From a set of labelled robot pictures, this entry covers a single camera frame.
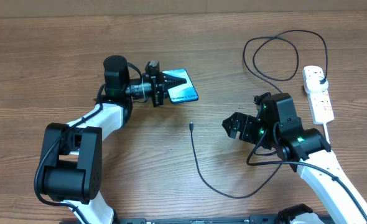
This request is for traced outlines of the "Galaxy S24+ smartphone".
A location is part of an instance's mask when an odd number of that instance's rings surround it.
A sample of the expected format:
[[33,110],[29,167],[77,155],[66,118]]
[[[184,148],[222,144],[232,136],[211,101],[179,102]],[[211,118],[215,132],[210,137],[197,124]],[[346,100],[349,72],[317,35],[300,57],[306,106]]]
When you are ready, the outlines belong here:
[[166,70],[162,73],[165,75],[165,77],[179,77],[185,78],[187,80],[186,84],[179,85],[167,91],[171,103],[179,104],[198,100],[197,91],[186,69],[181,68],[175,70]]

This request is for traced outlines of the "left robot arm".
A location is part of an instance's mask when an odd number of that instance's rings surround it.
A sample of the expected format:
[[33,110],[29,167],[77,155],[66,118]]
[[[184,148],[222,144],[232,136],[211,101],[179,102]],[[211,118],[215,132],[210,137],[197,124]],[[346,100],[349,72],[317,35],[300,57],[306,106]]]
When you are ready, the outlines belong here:
[[150,61],[138,79],[135,66],[120,55],[104,62],[101,85],[92,111],[67,124],[51,123],[44,133],[34,192],[43,204],[67,207],[79,223],[118,223],[117,213],[101,192],[102,143],[131,116],[133,101],[151,99],[155,107],[170,98],[176,103],[193,85],[184,69],[161,71]]

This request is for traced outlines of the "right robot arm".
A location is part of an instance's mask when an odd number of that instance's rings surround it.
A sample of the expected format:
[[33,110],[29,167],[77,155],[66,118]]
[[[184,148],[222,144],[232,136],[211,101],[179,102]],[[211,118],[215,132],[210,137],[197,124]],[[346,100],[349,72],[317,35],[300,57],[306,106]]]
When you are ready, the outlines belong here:
[[311,187],[335,223],[367,223],[367,203],[341,168],[331,145],[315,129],[304,129],[288,93],[255,96],[257,116],[235,112],[222,122],[230,138],[274,148],[277,164],[288,164]]

